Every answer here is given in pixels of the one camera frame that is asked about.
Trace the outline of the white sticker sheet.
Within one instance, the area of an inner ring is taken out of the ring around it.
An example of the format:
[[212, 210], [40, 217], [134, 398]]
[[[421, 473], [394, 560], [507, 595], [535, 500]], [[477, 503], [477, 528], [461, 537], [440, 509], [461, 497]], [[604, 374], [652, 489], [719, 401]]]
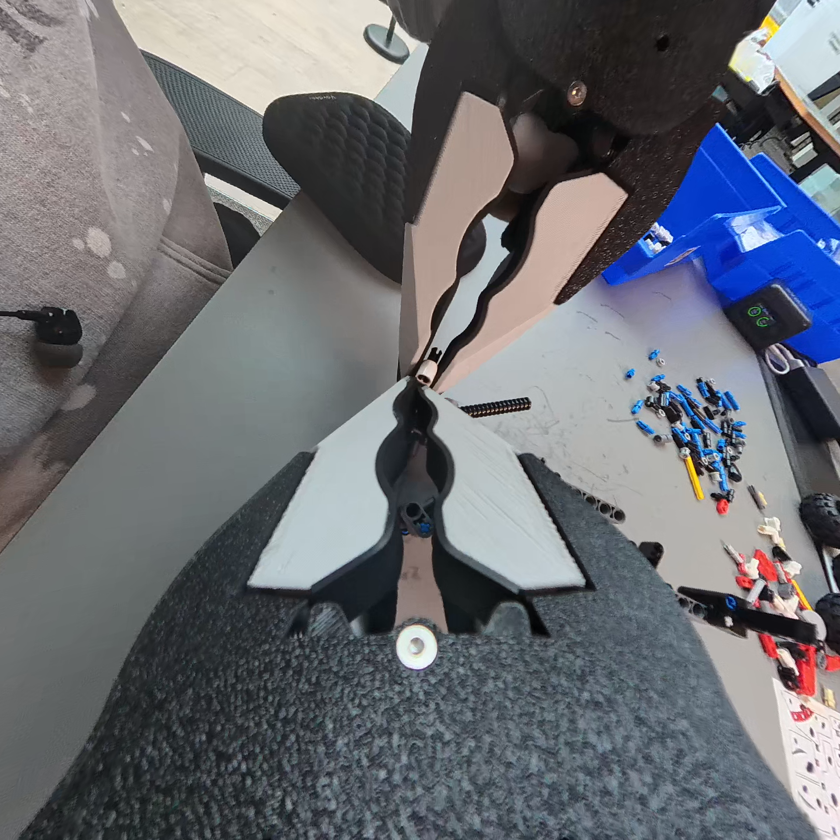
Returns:
[[839, 838], [839, 715], [774, 679], [785, 766], [794, 802], [820, 838]]

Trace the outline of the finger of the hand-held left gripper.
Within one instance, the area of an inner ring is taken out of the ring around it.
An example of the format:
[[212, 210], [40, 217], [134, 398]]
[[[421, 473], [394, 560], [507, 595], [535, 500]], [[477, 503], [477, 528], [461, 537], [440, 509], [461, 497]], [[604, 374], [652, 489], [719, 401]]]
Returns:
[[502, 260], [473, 318], [447, 347], [436, 392], [463, 380], [551, 312], [626, 200], [624, 189], [603, 173], [557, 182], [539, 195], [520, 246]]
[[466, 233], [501, 193], [515, 154], [501, 110], [463, 92], [412, 222], [405, 225], [399, 371], [410, 375], [435, 335], [438, 303], [457, 289]]

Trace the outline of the pile of small toy pins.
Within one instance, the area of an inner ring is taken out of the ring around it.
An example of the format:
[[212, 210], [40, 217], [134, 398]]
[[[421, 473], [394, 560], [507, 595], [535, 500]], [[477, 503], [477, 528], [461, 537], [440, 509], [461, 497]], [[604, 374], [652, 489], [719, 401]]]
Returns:
[[748, 443], [742, 407], [703, 363], [683, 362], [654, 347], [616, 367], [627, 394], [624, 418], [637, 436], [680, 464], [690, 494], [720, 518], [732, 512], [742, 488]]

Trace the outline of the black charger green display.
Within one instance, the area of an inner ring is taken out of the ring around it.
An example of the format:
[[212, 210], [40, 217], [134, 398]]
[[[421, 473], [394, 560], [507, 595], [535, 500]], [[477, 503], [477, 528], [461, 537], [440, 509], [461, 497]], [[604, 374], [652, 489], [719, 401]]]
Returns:
[[723, 307], [722, 312], [755, 351], [784, 343], [813, 325], [808, 308], [777, 280]]

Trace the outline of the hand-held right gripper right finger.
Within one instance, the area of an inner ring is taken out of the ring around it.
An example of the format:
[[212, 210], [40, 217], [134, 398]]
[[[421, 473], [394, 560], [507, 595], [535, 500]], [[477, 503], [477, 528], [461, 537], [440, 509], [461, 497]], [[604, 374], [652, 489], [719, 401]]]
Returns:
[[419, 395], [432, 410], [429, 443], [444, 461], [438, 516], [446, 550], [517, 594], [585, 588], [518, 453], [434, 391]]

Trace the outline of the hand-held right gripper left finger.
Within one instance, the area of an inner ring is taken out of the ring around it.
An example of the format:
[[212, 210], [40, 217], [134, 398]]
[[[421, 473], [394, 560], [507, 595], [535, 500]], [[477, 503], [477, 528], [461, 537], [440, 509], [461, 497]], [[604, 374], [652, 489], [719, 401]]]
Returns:
[[417, 387], [399, 381], [323, 439], [248, 579], [313, 594], [385, 545], [412, 448]]

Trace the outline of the white plastic box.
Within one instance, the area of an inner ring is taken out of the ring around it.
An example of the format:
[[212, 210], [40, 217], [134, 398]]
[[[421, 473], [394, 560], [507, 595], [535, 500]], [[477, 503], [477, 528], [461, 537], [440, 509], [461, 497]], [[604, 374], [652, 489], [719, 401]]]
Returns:
[[803, 54], [816, 58], [821, 53], [838, 56], [838, 1], [778, 2], [787, 16], [771, 36], [764, 53], [775, 63], [785, 54]]

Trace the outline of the wooden table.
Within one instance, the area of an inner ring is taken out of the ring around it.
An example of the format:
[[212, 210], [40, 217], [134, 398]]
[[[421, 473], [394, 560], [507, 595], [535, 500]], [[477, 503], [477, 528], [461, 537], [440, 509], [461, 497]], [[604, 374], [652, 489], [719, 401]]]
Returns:
[[814, 101], [807, 92], [790, 82], [780, 68], [775, 69], [774, 75], [793, 110], [806, 123], [812, 135], [819, 137], [827, 148], [838, 157], [839, 88], [836, 87], [836, 89]]

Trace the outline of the clear plastic bag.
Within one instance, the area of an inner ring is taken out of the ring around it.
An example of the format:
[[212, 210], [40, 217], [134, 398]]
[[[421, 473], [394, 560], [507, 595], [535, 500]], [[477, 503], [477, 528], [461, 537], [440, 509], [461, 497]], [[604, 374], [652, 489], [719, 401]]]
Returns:
[[765, 49], [773, 34], [765, 26], [754, 30], [738, 43], [729, 60], [732, 73], [757, 94], [764, 94], [775, 82], [775, 64]]

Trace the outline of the black power adapter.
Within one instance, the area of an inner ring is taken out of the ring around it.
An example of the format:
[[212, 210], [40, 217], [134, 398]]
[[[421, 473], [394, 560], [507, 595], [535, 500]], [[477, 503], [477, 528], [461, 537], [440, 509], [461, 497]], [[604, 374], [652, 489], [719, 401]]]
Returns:
[[776, 378], [813, 436], [823, 442], [838, 441], [839, 393], [827, 373], [819, 367], [801, 365]]

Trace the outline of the black round stand base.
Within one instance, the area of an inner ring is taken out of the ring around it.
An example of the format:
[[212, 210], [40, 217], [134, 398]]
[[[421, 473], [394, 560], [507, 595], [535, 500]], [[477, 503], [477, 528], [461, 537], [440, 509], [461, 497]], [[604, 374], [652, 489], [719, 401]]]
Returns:
[[402, 65], [410, 56], [406, 42], [396, 33], [396, 17], [391, 16], [387, 26], [368, 24], [363, 31], [364, 42], [378, 56], [389, 62]]

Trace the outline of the blue plastic bin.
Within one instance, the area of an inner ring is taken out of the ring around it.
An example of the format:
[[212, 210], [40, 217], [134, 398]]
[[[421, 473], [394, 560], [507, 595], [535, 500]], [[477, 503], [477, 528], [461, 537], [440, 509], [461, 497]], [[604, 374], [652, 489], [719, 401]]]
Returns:
[[655, 226], [603, 270], [621, 286], [725, 244], [728, 223], [777, 213], [783, 202], [726, 131], [713, 127], [702, 141], [677, 193]]
[[724, 245], [704, 258], [723, 307], [779, 281], [811, 312], [813, 325], [784, 343], [818, 363], [839, 358], [838, 222], [766, 154], [751, 159], [783, 206], [772, 215], [728, 223]]

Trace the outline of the pile of red white parts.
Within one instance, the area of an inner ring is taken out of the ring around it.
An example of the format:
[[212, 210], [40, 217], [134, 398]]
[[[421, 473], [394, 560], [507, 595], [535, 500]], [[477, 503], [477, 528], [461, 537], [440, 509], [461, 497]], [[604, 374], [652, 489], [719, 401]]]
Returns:
[[[818, 674], [838, 673], [839, 646], [826, 645], [825, 625], [814, 611], [814, 604], [820, 598], [810, 602], [805, 597], [797, 580], [802, 566], [792, 559], [786, 549], [781, 520], [765, 517], [758, 526], [758, 533], [770, 541], [770, 553], [757, 549], [747, 559], [727, 543], [723, 544], [723, 548], [736, 564], [736, 583], [751, 607], [814, 626], [813, 644], [800, 644], [771, 633], [759, 633], [763, 651], [775, 661], [778, 677], [785, 688], [801, 697], [814, 698], [818, 691]], [[820, 554], [828, 593], [839, 593], [838, 549], [813, 542]]]

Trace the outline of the black office chair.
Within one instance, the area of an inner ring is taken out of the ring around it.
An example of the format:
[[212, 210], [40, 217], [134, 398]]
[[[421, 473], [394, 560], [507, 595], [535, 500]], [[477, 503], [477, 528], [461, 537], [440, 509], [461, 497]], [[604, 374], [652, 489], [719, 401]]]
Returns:
[[403, 278], [406, 154], [410, 132], [353, 93], [299, 93], [263, 113], [142, 51], [181, 121], [199, 168], [284, 209], [303, 192], [361, 258]]

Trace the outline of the grey toy chassis assembly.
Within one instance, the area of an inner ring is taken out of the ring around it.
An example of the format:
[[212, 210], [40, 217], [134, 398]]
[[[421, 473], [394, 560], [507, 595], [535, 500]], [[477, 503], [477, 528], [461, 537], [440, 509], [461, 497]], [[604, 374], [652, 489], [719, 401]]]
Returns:
[[[419, 395], [419, 391], [413, 400], [408, 419], [413, 445], [407, 465], [414, 462], [418, 449], [424, 452], [422, 461], [433, 492], [424, 500], [418, 500], [415, 495], [408, 496], [407, 501], [401, 502], [397, 508], [396, 519], [403, 538], [412, 537], [430, 542], [432, 575], [441, 604], [437, 612], [443, 614], [447, 630], [455, 634], [493, 634], [497, 626], [512, 626], [515, 634], [525, 627], [531, 634], [548, 636], [548, 630], [533, 605], [533, 597], [592, 590], [593, 582], [587, 580], [585, 588], [580, 590], [517, 594], [457, 560], [446, 550], [440, 529], [438, 515], [444, 488], [444, 461], [441, 452], [429, 443], [428, 427], [432, 419], [432, 410]], [[554, 524], [583, 570], [581, 558], [572, 549], [567, 532], [561, 528], [557, 518], [549, 510], [547, 493], [536, 487], [533, 470], [526, 468], [522, 457], [518, 457]], [[760, 632], [765, 632], [800, 644], [813, 644], [816, 640], [813, 625], [751, 607], [743, 594], [732, 595], [681, 587], [678, 588], [676, 597], [680, 606], [698, 621], [738, 637], [746, 637], [749, 632], [758, 636]]]

